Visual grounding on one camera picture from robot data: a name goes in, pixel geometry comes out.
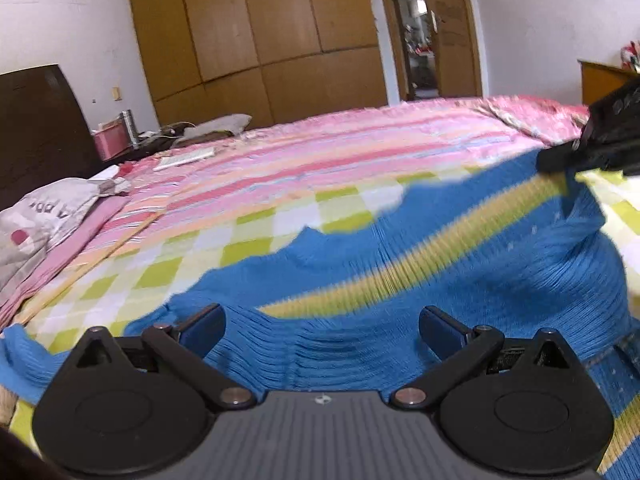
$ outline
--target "wooden stick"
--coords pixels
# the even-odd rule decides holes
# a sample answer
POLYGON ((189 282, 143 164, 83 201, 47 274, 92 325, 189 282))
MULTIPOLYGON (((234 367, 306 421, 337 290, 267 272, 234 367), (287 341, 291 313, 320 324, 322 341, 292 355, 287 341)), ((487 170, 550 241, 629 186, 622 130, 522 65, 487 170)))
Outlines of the wooden stick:
POLYGON ((19 323, 21 325, 26 325, 28 322, 33 319, 33 317, 39 313, 43 308, 45 308, 49 303, 55 300, 60 294, 62 294, 65 290, 67 290, 71 285, 73 285, 77 280, 82 278, 91 270, 95 269, 102 261, 106 260, 109 256, 111 256, 115 251, 117 251, 120 247, 122 247, 128 240, 137 235, 140 231, 146 229, 150 224, 155 222, 165 213, 165 209, 161 209, 160 211, 154 213, 152 216, 147 218, 142 224, 136 227, 132 232, 125 234, 122 238, 116 241, 112 246, 108 247, 105 251, 96 254, 95 258, 90 262, 87 262, 82 267, 80 267, 76 272, 74 272, 71 276, 69 276, 64 282, 57 286, 54 290, 52 290, 49 294, 44 294, 43 296, 36 296, 36 298, 31 301, 30 304, 21 312, 19 312, 14 317, 14 324, 19 323))

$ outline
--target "dark headboard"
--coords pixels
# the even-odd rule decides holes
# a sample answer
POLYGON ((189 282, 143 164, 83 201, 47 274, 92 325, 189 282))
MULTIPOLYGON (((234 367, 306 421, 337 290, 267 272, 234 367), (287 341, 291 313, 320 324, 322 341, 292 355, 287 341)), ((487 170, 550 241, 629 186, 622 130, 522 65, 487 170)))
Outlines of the dark headboard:
POLYGON ((58 65, 0 75, 0 210, 100 161, 76 97, 58 65))

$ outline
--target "door frame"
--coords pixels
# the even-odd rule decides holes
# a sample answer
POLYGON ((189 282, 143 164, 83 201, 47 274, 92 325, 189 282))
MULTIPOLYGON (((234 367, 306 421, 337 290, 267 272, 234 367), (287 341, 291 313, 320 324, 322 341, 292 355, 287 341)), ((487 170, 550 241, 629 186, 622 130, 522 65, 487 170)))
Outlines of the door frame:
MULTIPOLYGON (((476 29, 476 16, 472 0, 464 0, 466 7, 466 15, 468 16, 467 26, 469 38, 471 40, 471 51, 474 64, 474 86, 476 95, 482 96, 482 71, 480 65, 480 49, 478 47, 478 32, 476 29)), ((383 0, 385 9, 386 22, 389 36, 391 37, 391 45, 396 66, 396 77, 398 78, 398 88, 400 89, 400 97, 406 100, 410 92, 408 91, 409 81, 407 79, 408 66, 406 65, 406 53, 404 51, 404 41, 399 36, 399 22, 397 8, 394 0, 383 0)))

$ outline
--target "pink cloth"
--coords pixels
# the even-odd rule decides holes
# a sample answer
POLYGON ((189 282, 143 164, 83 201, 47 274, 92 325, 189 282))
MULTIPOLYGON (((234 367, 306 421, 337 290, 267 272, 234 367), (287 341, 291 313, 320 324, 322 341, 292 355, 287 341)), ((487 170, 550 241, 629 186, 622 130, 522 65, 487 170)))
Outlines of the pink cloth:
POLYGON ((46 258, 17 287, 9 300, 0 306, 0 330, 11 323, 22 302, 34 296, 60 270, 64 269, 129 200, 127 196, 110 196, 98 202, 94 210, 82 221, 80 227, 69 238, 49 251, 46 258))

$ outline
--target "wooden desk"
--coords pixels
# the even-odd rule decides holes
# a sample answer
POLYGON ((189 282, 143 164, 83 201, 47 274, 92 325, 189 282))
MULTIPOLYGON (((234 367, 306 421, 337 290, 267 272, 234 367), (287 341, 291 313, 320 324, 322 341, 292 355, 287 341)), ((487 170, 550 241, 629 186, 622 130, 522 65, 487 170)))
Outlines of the wooden desk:
POLYGON ((582 67, 582 103, 590 106, 639 75, 615 66, 578 60, 582 67))

